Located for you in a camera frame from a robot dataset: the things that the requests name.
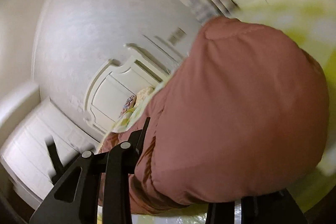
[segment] round metal bolt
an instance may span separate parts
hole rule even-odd
[[[120,145],[122,149],[127,149],[131,147],[131,144],[129,142],[124,142]]]
[[[82,153],[82,157],[83,158],[90,158],[90,156],[92,155],[92,152],[91,151],[84,151]]]

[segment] bed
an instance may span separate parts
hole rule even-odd
[[[155,88],[169,76],[138,48],[126,46],[131,57],[122,66],[108,60],[91,80],[84,98],[85,121],[105,136],[120,117],[132,95],[146,87]]]

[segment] pink cushion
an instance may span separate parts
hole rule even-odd
[[[328,105],[322,69],[281,31],[212,19],[140,120],[118,136],[127,140],[151,117],[130,176],[132,212],[288,186],[321,159]]]

